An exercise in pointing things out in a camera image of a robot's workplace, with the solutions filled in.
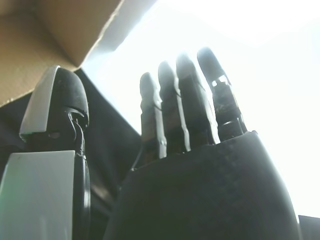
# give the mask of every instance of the prosthetic hand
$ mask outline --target prosthetic hand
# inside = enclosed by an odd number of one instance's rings
[[[0,183],[0,239],[85,240],[90,179],[83,130],[88,102],[73,72],[51,67],[34,89]]]
[[[186,55],[141,77],[143,151],[124,181],[105,240],[299,240],[290,196],[208,48],[197,55],[210,108]]]

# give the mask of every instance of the dark background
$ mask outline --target dark background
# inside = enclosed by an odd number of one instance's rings
[[[84,132],[91,181],[91,223],[89,239],[101,240],[116,201],[121,182],[132,167],[141,146],[138,133],[101,96],[80,69],[76,74],[84,85],[89,104],[89,127]],[[24,148],[20,124],[31,94],[0,108],[0,147]],[[0,162],[0,171],[4,163]],[[320,219],[299,216],[304,240],[320,239]]]

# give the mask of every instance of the white plastic panel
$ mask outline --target white plastic panel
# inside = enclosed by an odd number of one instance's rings
[[[35,86],[20,127],[20,136],[43,133],[47,129],[52,89],[60,66],[52,66]]]
[[[71,240],[75,151],[11,154],[0,184],[1,240]]]

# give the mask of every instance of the bright light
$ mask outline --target bright light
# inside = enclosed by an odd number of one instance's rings
[[[296,213],[320,217],[320,18],[317,1],[159,0],[110,56],[83,68],[141,132],[140,76],[209,46],[246,125],[257,130]]]

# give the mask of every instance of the cardboard box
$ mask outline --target cardboard box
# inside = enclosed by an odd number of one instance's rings
[[[126,20],[118,12],[131,2]],[[118,46],[155,0],[143,2],[0,0],[0,107],[30,93],[49,66],[78,69],[113,22]]]

